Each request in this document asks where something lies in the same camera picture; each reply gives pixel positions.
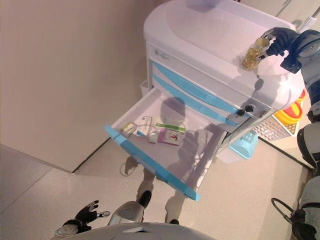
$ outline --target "white cart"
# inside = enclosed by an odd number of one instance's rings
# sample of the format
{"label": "white cart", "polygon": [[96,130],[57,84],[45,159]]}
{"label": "white cart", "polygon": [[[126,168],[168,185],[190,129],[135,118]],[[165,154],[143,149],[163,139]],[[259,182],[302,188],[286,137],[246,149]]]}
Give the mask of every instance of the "white cart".
{"label": "white cart", "polygon": [[[300,73],[272,56],[258,69],[240,68],[241,57],[266,30],[294,26],[232,0],[173,0],[144,24],[149,92],[105,129],[125,151],[158,178],[198,200],[217,151],[301,94]],[[187,121],[179,146],[125,138],[121,128],[142,116]]]}

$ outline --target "white wall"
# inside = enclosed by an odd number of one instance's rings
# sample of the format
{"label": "white wall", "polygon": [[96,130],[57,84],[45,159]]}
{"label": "white wall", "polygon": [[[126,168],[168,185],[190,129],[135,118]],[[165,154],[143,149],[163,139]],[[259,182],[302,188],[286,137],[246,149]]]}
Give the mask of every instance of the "white wall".
{"label": "white wall", "polygon": [[141,97],[158,0],[3,0],[1,143],[73,171]]}
{"label": "white wall", "polygon": [[[303,23],[320,6],[319,0],[241,0],[241,3],[290,23],[297,20]],[[317,18],[312,29],[320,31],[320,15]]]}

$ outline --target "blue drawer trim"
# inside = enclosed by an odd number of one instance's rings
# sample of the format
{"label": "blue drawer trim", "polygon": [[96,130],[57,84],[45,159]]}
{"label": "blue drawer trim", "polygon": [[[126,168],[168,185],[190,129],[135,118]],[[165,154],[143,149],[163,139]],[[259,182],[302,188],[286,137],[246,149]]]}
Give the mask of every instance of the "blue drawer trim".
{"label": "blue drawer trim", "polygon": [[178,100],[180,100],[183,104],[188,105],[190,108],[198,111],[199,113],[202,113],[212,119],[215,119],[221,123],[224,124],[229,124],[232,126],[236,126],[238,127],[239,125],[234,123],[233,121],[230,121],[229,119],[227,119],[226,117],[220,115],[219,113],[211,110],[210,108],[202,105],[200,102],[192,99],[191,97],[183,94],[182,92],[180,92],[179,90],[175,89],[173,86],[171,86],[170,84],[166,83],[165,81],[163,81],[160,77],[156,76],[156,75],[152,75],[153,78],[163,87],[165,88],[172,96],[176,97]]}
{"label": "blue drawer trim", "polygon": [[203,90],[202,88],[194,85],[193,83],[189,82],[188,80],[184,79],[183,77],[173,73],[172,71],[168,70],[167,68],[159,65],[158,63],[153,63],[155,67],[163,73],[171,82],[177,85],[179,88],[187,92],[188,94],[192,95],[193,97],[221,110],[224,110],[231,114],[236,114],[238,109],[234,106],[230,105],[229,103],[221,100],[220,98],[212,95],[211,93]]}
{"label": "blue drawer trim", "polygon": [[128,139],[122,136],[117,130],[109,125],[104,127],[105,131],[109,136],[121,146],[128,154],[135,158],[142,165],[146,164],[146,168],[152,168],[155,170],[157,177],[162,179],[164,182],[172,186],[173,188],[181,191],[185,196],[198,201],[200,196],[192,188],[184,184],[181,180],[172,175],[163,166],[141,151],[138,147],[132,144]]}

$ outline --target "plastic basket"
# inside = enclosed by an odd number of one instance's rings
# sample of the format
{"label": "plastic basket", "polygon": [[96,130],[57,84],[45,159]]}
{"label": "plastic basket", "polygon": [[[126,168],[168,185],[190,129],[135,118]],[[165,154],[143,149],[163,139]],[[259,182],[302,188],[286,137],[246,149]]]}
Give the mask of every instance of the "plastic basket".
{"label": "plastic basket", "polygon": [[260,125],[253,128],[260,137],[275,141],[290,136],[297,136],[299,123],[283,125],[275,116],[268,117]]}
{"label": "plastic basket", "polygon": [[233,151],[245,159],[250,159],[258,143],[258,133],[251,130],[229,146]]}

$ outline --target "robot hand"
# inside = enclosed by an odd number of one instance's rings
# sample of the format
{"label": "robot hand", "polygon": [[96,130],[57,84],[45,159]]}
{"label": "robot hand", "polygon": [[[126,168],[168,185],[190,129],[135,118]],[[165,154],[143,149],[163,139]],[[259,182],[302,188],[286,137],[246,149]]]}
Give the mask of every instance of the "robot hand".
{"label": "robot hand", "polygon": [[260,55],[260,58],[265,58],[272,55],[285,55],[285,50],[289,50],[293,41],[299,36],[299,33],[284,27],[274,27],[266,31],[261,38],[268,39],[269,41],[275,39],[270,47]]}
{"label": "robot hand", "polygon": [[84,225],[87,225],[88,223],[96,220],[97,211],[92,210],[96,209],[99,206],[97,203],[99,203],[99,200],[95,200],[89,203],[77,213],[74,219],[81,221]]}
{"label": "robot hand", "polygon": [[83,233],[91,230],[91,226],[88,226],[88,223],[98,219],[105,218],[110,215],[109,211],[103,211],[97,213],[93,211],[98,207],[98,200],[95,200],[84,208],[82,208],[75,216],[74,219],[66,221],[62,227],[55,231],[55,237],[52,239],[60,239],[69,237],[75,234]]}

